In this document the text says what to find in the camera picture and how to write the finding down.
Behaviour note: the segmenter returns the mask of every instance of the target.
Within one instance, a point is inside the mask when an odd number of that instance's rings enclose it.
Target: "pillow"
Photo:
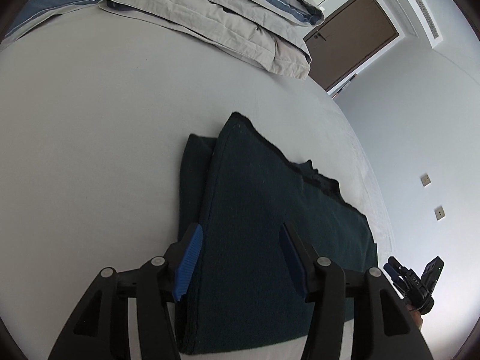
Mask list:
[[[0,50],[50,17],[96,4],[98,1],[100,0],[28,0],[0,43]]]

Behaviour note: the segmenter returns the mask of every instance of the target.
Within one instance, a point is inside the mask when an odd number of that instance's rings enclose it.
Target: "dark green towel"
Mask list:
[[[232,114],[218,139],[189,137],[178,237],[199,221],[204,239],[176,307],[181,352],[244,350],[308,333],[313,304],[295,292],[278,241],[280,226],[290,220],[319,255],[343,268],[377,266],[367,219],[344,202],[337,181],[318,174],[310,161],[287,161],[246,117]]]

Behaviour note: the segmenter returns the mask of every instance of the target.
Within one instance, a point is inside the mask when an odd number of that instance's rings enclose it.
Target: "bed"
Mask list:
[[[233,111],[290,161],[311,159],[337,179],[345,201],[368,218],[380,266],[392,254],[368,159],[310,78],[276,76],[188,35],[91,6],[0,52],[0,99],[0,311],[30,360],[47,358],[101,268],[138,267],[176,240],[188,135],[217,136]],[[134,316],[130,322],[139,359]],[[347,322],[343,359],[352,329]],[[304,342],[198,358],[293,360]]]

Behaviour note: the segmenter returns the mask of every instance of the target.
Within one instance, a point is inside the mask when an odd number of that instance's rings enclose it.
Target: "metal screw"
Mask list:
[[[375,268],[375,267],[372,267],[368,270],[368,272],[370,272],[370,274],[374,277],[374,278],[379,278],[380,276],[382,276],[382,272],[380,269],[378,268]]]
[[[332,262],[330,261],[330,259],[328,257],[319,257],[317,259],[317,263],[320,266],[329,266]]]
[[[165,259],[161,256],[153,257],[151,263],[153,266],[162,266],[163,264],[165,264]]]
[[[104,268],[104,269],[102,269],[102,272],[100,272],[100,275],[102,275],[103,278],[109,278],[110,276],[113,275],[113,269],[112,268]]]

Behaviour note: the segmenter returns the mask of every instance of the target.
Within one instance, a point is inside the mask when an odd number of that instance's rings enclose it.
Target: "wall outlet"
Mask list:
[[[420,178],[420,180],[424,187],[431,183],[430,177],[426,173]]]
[[[437,221],[445,217],[445,211],[442,206],[435,209],[435,216],[437,217]]]

